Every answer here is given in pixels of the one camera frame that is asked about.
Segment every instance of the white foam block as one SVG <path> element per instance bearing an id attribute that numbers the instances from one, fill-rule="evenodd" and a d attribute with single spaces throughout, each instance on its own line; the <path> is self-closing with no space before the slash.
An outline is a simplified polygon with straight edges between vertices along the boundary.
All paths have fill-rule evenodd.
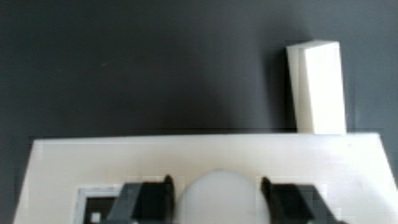
<path id="1" fill-rule="evenodd" d="M 286 49 L 299 132 L 345 134 L 340 42 L 311 41 Z"/>
<path id="2" fill-rule="evenodd" d="M 242 134 L 37 140 L 14 224 L 71 224 L 82 187 L 162 181 L 176 198 L 215 169 L 236 171 L 260 189 L 313 184 L 350 224 L 398 223 L 398 192 L 377 134 Z"/>

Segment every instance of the white rounded object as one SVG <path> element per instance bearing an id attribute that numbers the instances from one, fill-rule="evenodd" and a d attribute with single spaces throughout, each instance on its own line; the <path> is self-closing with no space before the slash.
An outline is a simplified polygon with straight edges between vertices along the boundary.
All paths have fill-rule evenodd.
<path id="1" fill-rule="evenodd" d="M 231 171 L 210 172 L 194 182 L 176 209 L 180 224 L 268 224 L 270 214 L 256 183 Z"/>

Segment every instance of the white rectangular block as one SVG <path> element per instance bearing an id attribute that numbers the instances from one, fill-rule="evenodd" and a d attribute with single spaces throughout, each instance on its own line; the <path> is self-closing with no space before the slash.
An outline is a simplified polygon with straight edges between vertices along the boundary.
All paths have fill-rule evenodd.
<path id="1" fill-rule="evenodd" d="M 340 42 L 311 41 L 286 50 L 299 132 L 345 134 Z"/>

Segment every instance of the white stick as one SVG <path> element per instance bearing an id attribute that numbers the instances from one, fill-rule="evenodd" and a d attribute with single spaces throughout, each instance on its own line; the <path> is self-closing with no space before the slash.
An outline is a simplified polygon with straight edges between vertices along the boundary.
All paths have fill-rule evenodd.
<path id="1" fill-rule="evenodd" d="M 311 41 L 286 49 L 299 132 L 345 134 L 340 42 Z"/>

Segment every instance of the dark gray background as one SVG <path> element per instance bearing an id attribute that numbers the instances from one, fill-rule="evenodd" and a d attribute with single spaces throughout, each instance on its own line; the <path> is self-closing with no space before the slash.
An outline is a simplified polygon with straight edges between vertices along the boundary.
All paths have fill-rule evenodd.
<path id="1" fill-rule="evenodd" d="M 0 223 L 32 139 L 295 131 L 284 46 L 311 39 L 341 42 L 348 127 L 398 174 L 396 0 L 0 1 Z"/>

